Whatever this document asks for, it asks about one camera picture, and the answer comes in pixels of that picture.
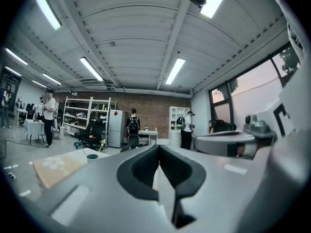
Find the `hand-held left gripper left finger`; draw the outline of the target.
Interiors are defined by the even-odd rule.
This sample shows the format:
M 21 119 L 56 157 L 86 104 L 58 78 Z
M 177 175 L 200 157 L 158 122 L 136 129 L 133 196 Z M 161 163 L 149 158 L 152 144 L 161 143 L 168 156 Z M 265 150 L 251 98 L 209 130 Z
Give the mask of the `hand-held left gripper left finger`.
M 173 233 L 153 189 L 158 146 L 128 150 L 79 168 L 37 201 L 70 232 Z

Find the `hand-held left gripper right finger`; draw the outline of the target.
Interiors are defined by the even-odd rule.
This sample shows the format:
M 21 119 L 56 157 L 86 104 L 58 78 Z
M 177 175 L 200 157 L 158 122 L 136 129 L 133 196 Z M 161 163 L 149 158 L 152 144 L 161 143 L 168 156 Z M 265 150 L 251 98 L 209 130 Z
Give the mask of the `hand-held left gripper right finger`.
M 174 188 L 172 220 L 159 232 L 242 233 L 270 152 L 264 147 L 246 160 L 159 146 L 159 163 Z

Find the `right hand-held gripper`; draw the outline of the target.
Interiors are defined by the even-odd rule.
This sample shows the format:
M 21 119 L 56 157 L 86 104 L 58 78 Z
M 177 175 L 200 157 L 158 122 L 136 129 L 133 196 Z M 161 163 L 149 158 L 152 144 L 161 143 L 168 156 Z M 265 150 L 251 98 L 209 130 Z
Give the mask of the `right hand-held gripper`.
M 279 140 L 311 128 L 311 66 L 302 65 L 277 99 L 251 114 L 243 131 L 257 138 Z

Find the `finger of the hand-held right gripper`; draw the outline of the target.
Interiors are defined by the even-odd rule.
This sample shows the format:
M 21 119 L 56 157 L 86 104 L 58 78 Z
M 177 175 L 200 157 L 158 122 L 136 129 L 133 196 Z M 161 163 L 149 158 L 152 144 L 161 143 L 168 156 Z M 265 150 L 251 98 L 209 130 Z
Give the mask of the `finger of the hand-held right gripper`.
M 197 152 L 222 156 L 253 158 L 257 151 L 256 138 L 244 131 L 223 131 L 194 138 Z

